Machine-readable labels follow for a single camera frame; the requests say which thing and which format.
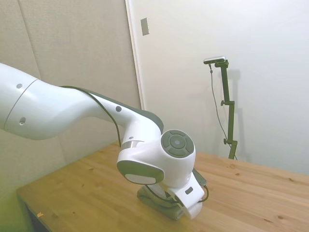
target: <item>beige wall panel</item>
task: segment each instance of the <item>beige wall panel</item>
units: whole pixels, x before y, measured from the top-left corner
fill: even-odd
[[[0,62],[40,77],[16,0],[0,1]],[[65,165],[57,138],[26,140],[0,130],[0,231],[31,231],[15,190]]]
[[[140,108],[124,0],[20,0],[42,80],[84,87]],[[85,119],[60,136],[68,162],[117,140]]]

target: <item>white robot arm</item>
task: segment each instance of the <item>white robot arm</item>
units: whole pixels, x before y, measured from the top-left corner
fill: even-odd
[[[156,115],[84,91],[125,129],[117,161],[120,173],[136,184],[159,185],[194,218],[201,210],[204,191],[192,173],[196,150],[191,138],[180,130],[162,134],[163,123]],[[89,116],[112,122],[84,92],[50,85],[0,63],[0,129],[42,140]]]

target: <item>wooden table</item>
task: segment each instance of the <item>wooden table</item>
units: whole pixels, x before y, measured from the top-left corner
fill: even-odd
[[[173,221],[136,197],[113,144],[18,190],[51,232],[309,232],[309,176],[199,153],[209,199]]]

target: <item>black cable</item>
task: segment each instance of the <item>black cable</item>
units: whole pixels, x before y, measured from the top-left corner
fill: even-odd
[[[206,189],[206,193],[207,193],[207,194],[206,194],[206,197],[205,197],[204,199],[200,200],[198,203],[206,201],[206,200],[208,199],[208,197],[209,197],[209,191],[208,191],[207,186],[204,185],[203,187]]]
[[[108,112],[108,110],[89,92],[87,92],[86,90],[82,89],[82,88],[78,88],[75,86],[60,86],[62,88],[73,88],[76,89],[78,91],[83,92],[84,94],[88,95],[89,97],[91,97],[106,113],[107,115],[111,118],[111,120],[113,121],[113,123],[116,126],[116,130],[117,130],[117,135],[118,135],[118,142],[119,142],[119,146],[121,146],[121,139],[120,139],[120,132],[119,132],[119,128],[118,128],[118,124],[115,121],[115,119],[113,118],[113,116],[110,114],[110,112]]]
[[[225,139],[227,140],[226,133],[225,133],[225,131],[224,131],[224,129],[223,129],[223,126],[222,126],[222,124],[221,124],[221,120],[220,120],[220,118],[219,118],[218,107],[217,107],[217,101],[216,101],[216,98],[215,98],[214,92],[213,92],[213,78],[212,78],[212,68],[211,68],[211,64],[209,64],[209,67],[210,67],[210,69],[211,69],[211,90],[212,90],[214,105],[215,105],[215,107],[216,107],[217,118],[218,118],[220,127],[221,127],[221,129],[222,129],[222,131],[223,131],[223,134],[224,134],[224,136],[225,136]]]
[[[151,188],[149,188],[148,185],[145,185],[145,186],[146,186],[146,188],[147,188],[156,198],[159,198],[160,200],[162,200],[162,201],[164,201],[164,202],[168,202],[168,203],[179,203],[178,201],[175,201],[175,200],[173,200],[173,199],[170,199],[170,200],[164,199],[164,198],[158,196],[157,194],[155,194],[155,192],[153,192],[153,191],[151,190]],[[206,194],[206,197],[205,197],[204,199],[198,201],[197,203],[204,202],[204,201],[206,201],[206,200],[208,199],[208,197],[209,197],[209,191],[208,191],[207,186],[204,185],[203,187],[206,189],[206,193],[207,193],[207,194]]]
[[[153,191],[151,190],[151,188],[149,188],[148,185],[145,185],[145,186],[146,186],[146,188],[147,188],[156,198],[159,198],[160,200],[162,200],[162,201],[164,201],[164,202],[168,202],[168,203],[178,203],[178,201],[175,201],[175,200],[173,200],[173,199],[167,200],[167,199],[164,199],[164,198],[158,196],[157,194],[155,194],[155,192],[153,192]]]

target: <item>green metal stand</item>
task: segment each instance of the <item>green metal stand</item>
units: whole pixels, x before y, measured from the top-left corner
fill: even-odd
[[[227,140],[224,139],[224,144],[230,144],[230,154],[228,155],[229,159],[234,159],[235,152],[237,148],[237,141],[233,140],[233,133],[234,133],[234,110],[235,110],[235,102],[230,101],[230,96],[228,92],[228,81],[227,81],[227,71],[228,68],[228,60],[223,62],[215,63],[214,65],[216,68],[221,68],[222,74],[222,85],[223,85],[223,95],[224,100],[221,102],[221,106],[228,105],[228,131],[227,131]]]

